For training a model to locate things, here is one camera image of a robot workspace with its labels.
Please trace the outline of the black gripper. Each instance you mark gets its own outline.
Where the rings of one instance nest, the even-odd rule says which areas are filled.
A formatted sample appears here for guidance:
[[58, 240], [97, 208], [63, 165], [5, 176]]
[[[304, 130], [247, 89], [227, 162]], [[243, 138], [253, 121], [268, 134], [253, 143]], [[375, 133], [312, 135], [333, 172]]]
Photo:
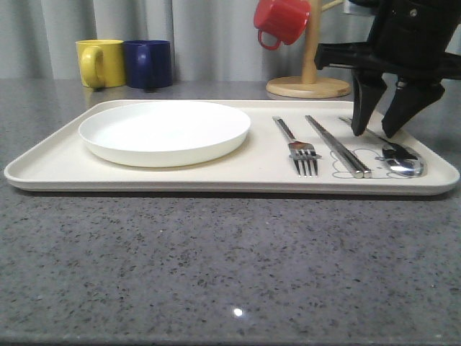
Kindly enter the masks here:
[[442, 97], [442, 79], [460, 79], [460, 56], [447, 52], [459, 21], [459, 1], [381, 1], [366, 41], [318, 45], [317, 69], [352, 72], [355, 136], [364, 133], [387, 89], [384, 73], [399, 76], [382, 119], [388, 138]]

